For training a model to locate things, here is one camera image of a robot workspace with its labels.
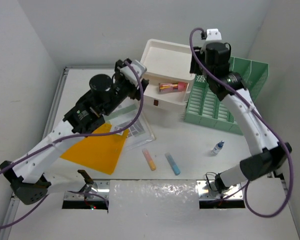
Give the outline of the pink-capped small bottle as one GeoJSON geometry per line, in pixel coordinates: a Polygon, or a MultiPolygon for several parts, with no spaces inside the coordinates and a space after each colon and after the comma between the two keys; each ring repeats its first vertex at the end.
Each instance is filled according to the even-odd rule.
{"type": "Polygon", "coordinates": [[[186,90],[187,86],[188,84],[185,82],[160,83],[158,85],[158,92],[160,94],[183,92],[186,90]]]}

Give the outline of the white three-drawer storage box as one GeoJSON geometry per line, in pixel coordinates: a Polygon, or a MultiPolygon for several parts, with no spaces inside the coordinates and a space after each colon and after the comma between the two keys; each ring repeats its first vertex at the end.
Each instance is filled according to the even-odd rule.
{"type": "Polygon", "coordinates": [[[144,104],[182,115],[195,80],[195,74],[190,73],[191,59],[188,45],[149,39],[140,60],[147,68],[143,77],[149,80],[144,92],[144,104]],[[187,83],[186,90],[159,93],[160,83],[177,82],[187,83]]]}

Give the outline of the orange pink highlighter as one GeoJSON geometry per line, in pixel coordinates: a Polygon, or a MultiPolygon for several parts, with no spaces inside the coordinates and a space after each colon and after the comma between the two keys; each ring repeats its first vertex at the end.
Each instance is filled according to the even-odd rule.
{"type": "Polygon", "coordinates": [[[155,165],[149,151],[146,148],[144,148],[144,149],[142,149],[142,153],[143,153],[143,155],[145,157],[145,160],[146,160],[149,168],[151,169],[151,171],[155,171],[156,170],[156,165],[155,165]]]}

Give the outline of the blue highlighter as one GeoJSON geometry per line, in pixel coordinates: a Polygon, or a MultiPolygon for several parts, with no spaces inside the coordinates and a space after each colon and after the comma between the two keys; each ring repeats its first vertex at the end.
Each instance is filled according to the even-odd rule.
{"type": "Polygon", "coordinates": [[[176,176],[178,176],[181,173],[181,171],[180,171],[179,167],[177,166],[175,160],[173,159],[172,155],[167,152],[165,154],[165,157],[166,157],[166,159],[167,159],[167,161],[168,161],[168,163],[169,163],[172,171],[174,172],[174,174],[176,176]]]}

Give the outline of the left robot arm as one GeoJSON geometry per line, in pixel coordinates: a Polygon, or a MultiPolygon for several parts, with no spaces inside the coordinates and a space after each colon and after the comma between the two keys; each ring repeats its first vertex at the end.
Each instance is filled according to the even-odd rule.
{"type": "Polygon", "coordinates": [[[97,74],[89,80],[89,90],[79,98],[56,127],[23,157],[4,161],[0,172],[9,181],[16,197],[32,205],[47,195],[75,192],[86,195],[94,180],[85,170],[74,177],[48,174],[48,168],[68,149],[93,133],[126,98],[143,102],[149,81],[143,78],[147,68],[138,60],[115,63],[114,74],[97,74]]]}

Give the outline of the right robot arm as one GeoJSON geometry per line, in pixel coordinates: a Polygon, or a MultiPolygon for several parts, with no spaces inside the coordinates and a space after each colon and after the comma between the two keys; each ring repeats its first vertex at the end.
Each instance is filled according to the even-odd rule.
{"type": "Polygon", "coordinates": [[[205,50],[197,46],[190,49],[190,72],[205,77],[210,91],[233,115],[251,154],[236,166],[218,173],[213,182],[215,190],[222,193],[231,186],[254,181],[280,168],[292,147],[262,121],[244,79],[230,70],[231,48],[225,43],[211,42],[205,50]]]}

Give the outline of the green plastic file organizer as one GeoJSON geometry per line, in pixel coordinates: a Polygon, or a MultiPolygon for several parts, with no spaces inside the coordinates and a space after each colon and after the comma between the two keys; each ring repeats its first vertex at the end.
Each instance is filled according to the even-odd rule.
{"type": "MultiPolygon", "coordinates": [[[[269,64],[239,57],[230,57],[230,70],[239,73],[255,101],[269,76],[269,64]]],[[[236,120],[209,89],[206,78],[196,75],[184,121],[187,123],[241,135],[236,120]]]]}

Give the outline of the clear sleeve with documents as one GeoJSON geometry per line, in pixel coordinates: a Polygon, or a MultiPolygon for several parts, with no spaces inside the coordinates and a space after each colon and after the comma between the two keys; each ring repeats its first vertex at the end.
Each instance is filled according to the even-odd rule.
{"type": "MultiPolygon", "coordinates": [[[[127,98],[109,116],[104,115],[106,123],[111,124],[111,132],[122,129],[136,116],[139,105],[135,100],[127,98]]],[[[128,129],[127,139],[123,150],[129,151],[150,143],[156,139],[148,121],[141,113],[136,122],[128,129]]]]}

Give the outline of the blue-capped small dropper bottle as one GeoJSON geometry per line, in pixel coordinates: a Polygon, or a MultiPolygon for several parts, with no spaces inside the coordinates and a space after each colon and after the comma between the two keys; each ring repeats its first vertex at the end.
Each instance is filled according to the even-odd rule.
{"type": "Polygon", "coordinates": [[[222,150],[224,144],[225,144],[225,141],[224,141],[224,140],[221,140],[220,142],[218,142],[218,143],[214,146],[214,148],[211,150],[211,153],[212,153],[213,155],[217,155],[217,154],[222,150]]]}

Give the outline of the orange plastic folder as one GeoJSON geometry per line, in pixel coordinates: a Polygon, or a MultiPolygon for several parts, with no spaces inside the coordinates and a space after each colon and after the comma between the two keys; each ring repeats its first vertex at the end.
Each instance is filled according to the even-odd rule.
{"type": "Polygon", "coordinates": [[[98,172],[111,175],[117,166],[130,131],[107,136],[89,136],[73,145],[60,157],[98,172]]]}

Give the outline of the white foam front panel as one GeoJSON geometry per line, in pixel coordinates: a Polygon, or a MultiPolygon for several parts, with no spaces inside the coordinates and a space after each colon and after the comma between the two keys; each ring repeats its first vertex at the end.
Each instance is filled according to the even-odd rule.
{"type": "Polygon", "coordinates": [[[11,240],[296,240],[289,208],[261,218],[245,208],[201,209],[197,183],[113,180],[109,209],[63,209],[55,193],[12,227],[11,240]]]}

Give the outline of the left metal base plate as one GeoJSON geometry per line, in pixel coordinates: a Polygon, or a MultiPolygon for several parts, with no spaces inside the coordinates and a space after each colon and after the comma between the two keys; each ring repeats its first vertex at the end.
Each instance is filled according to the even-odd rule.
{"type": "Polygon", "coordinates": [[[65,201],[101,201],[108,199],[110,194],[110,181],[106,179],[95,179],[93,184],[85,185],[79,193],[66,191],[63,199],[65,201]]]}

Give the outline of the metal base plate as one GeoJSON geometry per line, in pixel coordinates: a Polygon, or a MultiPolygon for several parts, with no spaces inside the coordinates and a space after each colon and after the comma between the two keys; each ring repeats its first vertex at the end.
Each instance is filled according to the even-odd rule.
{"type": "Polygon", "coordinates": [[[226,199],[228,201],[243,200],[243,190],[240,184],[232,185],[229,189],[218,193],[211,189],[214,187],[214,181],[210,181],[208,184],[207,180],[198,180],[196,189],[198,198],[201,201],[214,201],[226,199]]]}
{"type": "Polygon", "coordinates": [[[106,179],[95,179],[93,184],[85,185],[79,193],[66,191],[63,199],[65,201],[101,201],[108,199],[110,194],[110,181],[106,179]]]}

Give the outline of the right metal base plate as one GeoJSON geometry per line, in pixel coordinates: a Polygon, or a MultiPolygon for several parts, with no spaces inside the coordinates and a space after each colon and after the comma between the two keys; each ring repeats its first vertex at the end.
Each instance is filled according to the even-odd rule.
{"type": "Polygon", "coordinates": [[[211,189],[214,187],[214,181],[210,181],[208,184],[207,180],[198,180],[196,189],[198,198],[201,201],[214,201],[226,199],[228,201],[243,200],[243,190],[240,184],[232,185],[229,189],[218,193],[211,189]]]}

